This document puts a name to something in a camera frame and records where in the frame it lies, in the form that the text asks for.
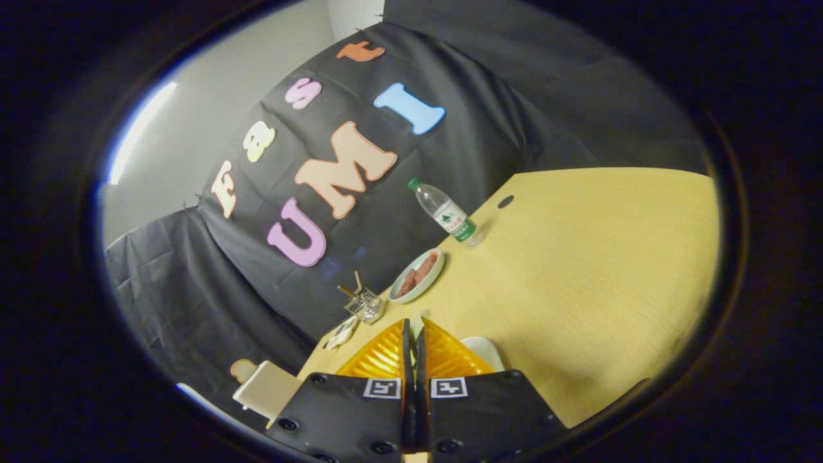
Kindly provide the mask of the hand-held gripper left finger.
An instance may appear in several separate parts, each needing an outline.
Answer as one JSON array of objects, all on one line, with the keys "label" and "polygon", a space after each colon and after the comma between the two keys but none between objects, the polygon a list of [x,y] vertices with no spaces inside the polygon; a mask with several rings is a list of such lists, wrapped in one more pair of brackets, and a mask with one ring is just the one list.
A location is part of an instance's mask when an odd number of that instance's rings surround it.
[{"label": "hand-held gripper left finger", "polygon": [[309,374],[267,436],[326,462],[403,462],[415,452],[411,338],[399,320],[335,374]]}]

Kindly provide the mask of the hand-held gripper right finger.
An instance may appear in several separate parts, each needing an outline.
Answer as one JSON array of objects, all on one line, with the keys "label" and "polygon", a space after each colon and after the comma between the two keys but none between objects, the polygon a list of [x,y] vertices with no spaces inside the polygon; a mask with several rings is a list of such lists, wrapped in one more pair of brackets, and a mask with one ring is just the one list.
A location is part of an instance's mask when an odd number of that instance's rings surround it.
[{"label": "hand-held gripper right finger", "polygon": [[414,450],[509,462],[568,433],[524,372],[498,371],[429,319],[415,340]]}]

